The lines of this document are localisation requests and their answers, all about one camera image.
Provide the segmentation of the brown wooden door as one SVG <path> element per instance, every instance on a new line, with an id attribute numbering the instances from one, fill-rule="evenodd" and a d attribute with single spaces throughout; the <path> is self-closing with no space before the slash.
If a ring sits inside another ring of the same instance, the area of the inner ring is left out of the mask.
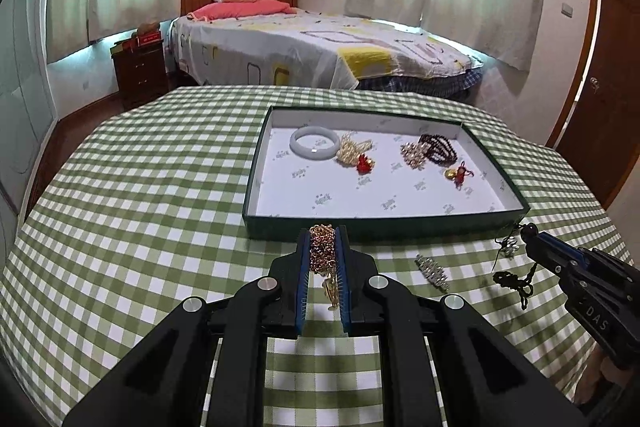
<path id="1" fill-rule="evenodd" d="M 639 0 L 589 0 L 574 79 L 547 145 L 611 206 L 639 159 Z"/>

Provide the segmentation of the pink pillow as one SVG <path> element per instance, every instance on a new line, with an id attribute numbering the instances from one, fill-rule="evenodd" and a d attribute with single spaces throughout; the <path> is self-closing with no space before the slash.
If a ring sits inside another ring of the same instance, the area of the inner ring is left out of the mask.
<path id="1" fill-rule="evenodd" d="M 286 2 L 278 0 L 255 0 L 254 2 L 215 2 L 190 12 L 189 20 L 225 20 L 274 14 L 296 14 L 297 10 Z"/>

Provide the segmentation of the bed with patterned cover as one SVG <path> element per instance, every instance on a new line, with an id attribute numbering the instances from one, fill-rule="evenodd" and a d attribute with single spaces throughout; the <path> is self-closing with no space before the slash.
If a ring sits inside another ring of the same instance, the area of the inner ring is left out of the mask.
<path id="1" fill-rule="evenodd" d="M 423 30 L 303 10 L 210 22 L 182 16 L 169 26 L 168 44 L 178 71 L 201 86 L 457 98 L 483 79 L 480 60 Z"/>

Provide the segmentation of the silver rhinestone hair clip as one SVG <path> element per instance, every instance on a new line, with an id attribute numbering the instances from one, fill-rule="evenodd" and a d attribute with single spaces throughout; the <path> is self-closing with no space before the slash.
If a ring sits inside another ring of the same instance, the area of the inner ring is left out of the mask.
<path id="1" fill-rule="evenodd" d="M 417 255 L 414 262 L 428 283 L 442 293 L 449 291 L 448 277 L 444 269 L 433 258 Z"/>

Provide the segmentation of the pearl crystal brooch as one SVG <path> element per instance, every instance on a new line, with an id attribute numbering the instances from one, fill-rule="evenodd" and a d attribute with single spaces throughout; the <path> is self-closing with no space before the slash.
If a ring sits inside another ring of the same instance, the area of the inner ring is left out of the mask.
<path id="1" fill-rule="evenodd" d="M 428 146 L 426 143 L 402 144 L 400 153 L 405 164 L 413 170 L 422 170 L 428 161 Z"/>

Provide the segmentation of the glass wardrobe door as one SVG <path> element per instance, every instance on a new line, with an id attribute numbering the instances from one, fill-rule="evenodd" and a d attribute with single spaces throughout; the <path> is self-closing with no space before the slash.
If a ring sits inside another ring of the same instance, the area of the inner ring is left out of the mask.
<path id="1" fill-rule="evenodd" d="M 1 1 L 1 260 L 24 220 L 55 108 L 44 72 L 43 0 Z"/>

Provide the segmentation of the red box on nightstand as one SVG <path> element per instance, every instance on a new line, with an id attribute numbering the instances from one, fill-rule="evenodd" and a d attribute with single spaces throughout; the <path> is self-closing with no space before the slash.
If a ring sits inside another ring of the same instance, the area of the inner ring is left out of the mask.
<path id="1" fill-rule="evenodd" d="M 110 52 L 111 54 L 116 54 L 124 51 L 131 51 L 141 48 L 142 46 L 150 46 L 151 44 L 162 41 L 162 33 L 159 30 L 147 31 L 142 35 L 134 32 L 129 38 L 115 42 L 114 46 L 111 47 Z"/>

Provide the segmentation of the wall light switch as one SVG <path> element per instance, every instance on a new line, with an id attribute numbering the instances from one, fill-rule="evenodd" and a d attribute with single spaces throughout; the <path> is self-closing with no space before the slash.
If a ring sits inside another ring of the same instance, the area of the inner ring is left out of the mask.
<path id="1" fill-rule="evenodd" d="M 561 5 L 561 13 L 568 18 L 572 18 L 574 9 L 569 4 L 563 3 Z"/>

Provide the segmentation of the black tassel pendant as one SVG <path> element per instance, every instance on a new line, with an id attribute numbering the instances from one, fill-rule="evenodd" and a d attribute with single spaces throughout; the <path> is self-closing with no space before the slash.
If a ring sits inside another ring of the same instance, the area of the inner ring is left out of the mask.
<path id="1" fill-rule="evenodd" d="M 516 291 L 518 298 L 520 298 L 521 309 L 526 310 L 529 298 L 534 295 L 533 278 L 537 267 L 538 263 L 535 262 L 525 277 L 519 277 L 518 274 L 510 271 L 498 271 L 492 276 L 492 279 L 500 287 Z"/>

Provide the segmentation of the red cord gold charm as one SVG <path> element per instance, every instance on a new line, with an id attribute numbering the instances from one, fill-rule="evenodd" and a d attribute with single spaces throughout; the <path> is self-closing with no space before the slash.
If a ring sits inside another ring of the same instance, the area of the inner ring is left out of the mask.
<path id="1" fill-rule="evenodd" d="M 454 184 L 454 187 L 457 190 L 461 190 L 465 179 L 473 178 L 475 173 L 473 170 L 466 167 L 465 161 L 462 160 L 457 167 L 447 168 L 444 172 L 444 176 Z"/>

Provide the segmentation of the small red tassel charm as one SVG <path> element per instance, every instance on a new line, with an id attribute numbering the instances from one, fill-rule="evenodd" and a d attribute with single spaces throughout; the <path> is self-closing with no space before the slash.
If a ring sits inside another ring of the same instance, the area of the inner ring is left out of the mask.
<path id="1" fill-rule="evenodd" d="M 356 170 L 359 176 L 367 176 L 375 166 L 375 161 L 366 154 L 360 154 L 356 162 Z"/>

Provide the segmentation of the white jade bangle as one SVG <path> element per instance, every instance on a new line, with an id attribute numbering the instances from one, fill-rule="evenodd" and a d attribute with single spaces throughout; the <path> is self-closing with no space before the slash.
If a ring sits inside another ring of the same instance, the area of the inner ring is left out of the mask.
<path id="1" fill-rule="evenodd" d="M 292 152 L 303 159 L 329 160 L 335 157 L 341 146 L 341 139 L 331 129 L 306 126 L 296 129 L 288 143 Z"/>

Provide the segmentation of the dark green jewelry tray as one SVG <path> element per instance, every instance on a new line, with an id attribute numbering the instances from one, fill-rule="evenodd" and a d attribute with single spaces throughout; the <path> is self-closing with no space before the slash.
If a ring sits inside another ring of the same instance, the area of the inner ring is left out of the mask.
<path id="1" fill-rule="evenodd" d="M 334 158 L 308 160 L 288 143 L 300 127 L 333 130 Z M 428 161 L 413 170 L 406 143 L 426 143 Z M 357 158 L 375 161 L 359 176 Z M 461 190 L 447 168 L 464 160 L 475 176 Z M 528 213 L 523 193 L 466 122 L 361 109 L 273 106 L 250 167 L 242 218 L 251 239 L 291 242 L 311 225 L 343 225 L 352 241 L 385 242 L 509 230 Z"/>

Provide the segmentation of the dark wooden nightstand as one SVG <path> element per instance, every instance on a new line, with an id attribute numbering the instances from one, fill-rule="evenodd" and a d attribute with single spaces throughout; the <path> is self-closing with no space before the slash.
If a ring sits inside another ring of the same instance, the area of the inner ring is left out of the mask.
<path id="1" fill-rule="evenodd" d="M 116 43 L 111 47 L 111 58 L 125 110 L 148 104 L 168 93 L 169 82 L 160 41 L 145 46 L 125 46 L 123 41 Z"/>

